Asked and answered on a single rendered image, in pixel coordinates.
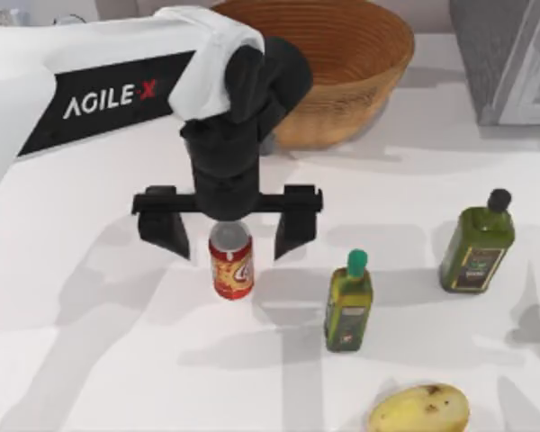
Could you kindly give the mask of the red and white can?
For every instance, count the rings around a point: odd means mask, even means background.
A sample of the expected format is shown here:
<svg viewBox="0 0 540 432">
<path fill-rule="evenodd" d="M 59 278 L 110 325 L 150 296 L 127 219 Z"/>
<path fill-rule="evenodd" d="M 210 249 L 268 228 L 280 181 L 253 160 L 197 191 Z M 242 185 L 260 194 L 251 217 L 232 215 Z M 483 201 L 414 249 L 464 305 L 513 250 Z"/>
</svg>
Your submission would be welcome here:
<svg viewBox="0 0 540 432">
<path fill-rule="evenodd" d="M 246 224 L 241 220 L 216 222 L 208 246 L 216 293 L 232 301 L 250 294 L 255 272 L 253 238 Z"/>
</svg>

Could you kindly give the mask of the brown wooden basket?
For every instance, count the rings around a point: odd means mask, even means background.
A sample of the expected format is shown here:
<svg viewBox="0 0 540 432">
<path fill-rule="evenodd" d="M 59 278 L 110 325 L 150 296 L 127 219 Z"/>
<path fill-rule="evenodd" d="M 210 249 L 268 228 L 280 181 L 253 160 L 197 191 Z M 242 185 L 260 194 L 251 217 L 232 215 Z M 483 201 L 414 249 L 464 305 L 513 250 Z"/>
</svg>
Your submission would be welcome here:
<svg viewBox="0 0 540 432">
<path fill-rule="evenodd" d="M 371 0 L 225 0 L 213 11 L 294 44 L 312 89 L 275 129 L 281 149 L 327 149 L 382 109 L 410 63 L 415 39 L 400 16 Z"/>
</svg>

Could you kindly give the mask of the green bottle with black cap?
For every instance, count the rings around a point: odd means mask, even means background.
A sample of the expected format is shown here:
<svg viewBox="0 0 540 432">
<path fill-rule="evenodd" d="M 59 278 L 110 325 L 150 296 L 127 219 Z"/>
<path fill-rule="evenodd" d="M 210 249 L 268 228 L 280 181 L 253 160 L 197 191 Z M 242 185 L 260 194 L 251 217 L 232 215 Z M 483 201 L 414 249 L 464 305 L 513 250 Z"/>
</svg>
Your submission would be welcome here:
<svg viewBox="0 0 540 432">
<path fill-rule="evenodd" d="M 501 261 L 513 245 L 515 226 L 509 205 L 511 193 L 490 192 L 483 206 L 464 209 L 439 266 L 439 281 L 449 293 L 487 291 Z"/>
</svg>

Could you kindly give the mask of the yellow potato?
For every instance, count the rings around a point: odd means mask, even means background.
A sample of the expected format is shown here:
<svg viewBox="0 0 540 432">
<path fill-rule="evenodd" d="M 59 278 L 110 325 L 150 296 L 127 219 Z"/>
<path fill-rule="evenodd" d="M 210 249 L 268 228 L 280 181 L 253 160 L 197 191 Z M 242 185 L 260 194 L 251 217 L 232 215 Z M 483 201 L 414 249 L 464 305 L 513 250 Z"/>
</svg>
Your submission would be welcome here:
<svg viewBox="0 0 540 432">
<path fill-rule="evenodd" d="M 464 432 L 470 413 L 466 396 L 453 385 L 421 384 L 376 405 L 366 432 Z"/>
</svg>

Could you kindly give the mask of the grey cabinet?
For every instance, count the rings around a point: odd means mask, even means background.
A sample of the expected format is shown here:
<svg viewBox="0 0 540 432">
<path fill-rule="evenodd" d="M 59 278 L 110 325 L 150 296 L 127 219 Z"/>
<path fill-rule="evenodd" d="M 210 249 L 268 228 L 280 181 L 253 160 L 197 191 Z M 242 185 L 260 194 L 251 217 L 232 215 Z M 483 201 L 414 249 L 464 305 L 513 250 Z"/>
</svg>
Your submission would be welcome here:
<svg viewBox="0 0 540 432">
<path fill-rule="evenodd" d="M 481 126 L 540 125 L 540 0 L 450 0 Z"/>
</svg>

